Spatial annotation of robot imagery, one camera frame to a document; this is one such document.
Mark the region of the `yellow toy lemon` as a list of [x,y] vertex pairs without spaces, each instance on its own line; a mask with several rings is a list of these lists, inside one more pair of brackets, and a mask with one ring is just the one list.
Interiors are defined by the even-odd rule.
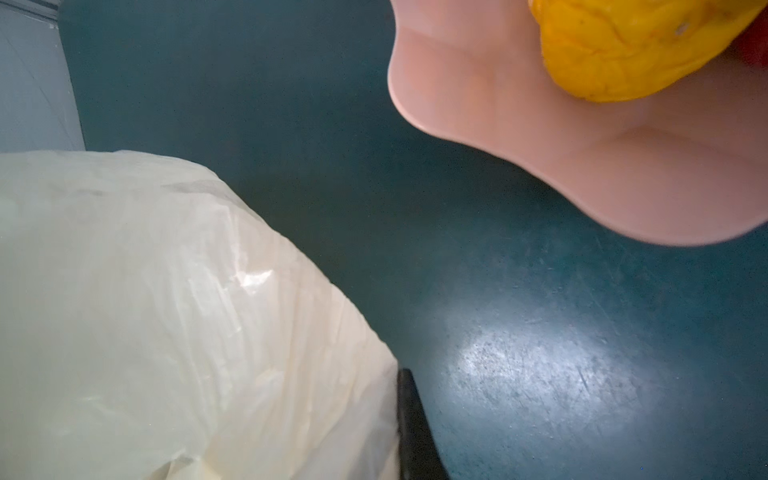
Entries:
[[764,1],[531,1],[543,65],[591,102],[647,97],[701,69],[762,13]]

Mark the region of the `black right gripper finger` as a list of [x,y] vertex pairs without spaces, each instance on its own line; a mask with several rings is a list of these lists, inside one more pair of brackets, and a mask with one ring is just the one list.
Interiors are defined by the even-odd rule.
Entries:
[[399,463],[402,480],[449,480],[410,369],[397,375]]

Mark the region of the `cream banana-print plastic bag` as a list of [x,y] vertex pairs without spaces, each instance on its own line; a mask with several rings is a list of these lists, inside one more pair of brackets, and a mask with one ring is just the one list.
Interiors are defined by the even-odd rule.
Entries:
[[398,363],[209,169],[1,158],[5,479],[395,479]]

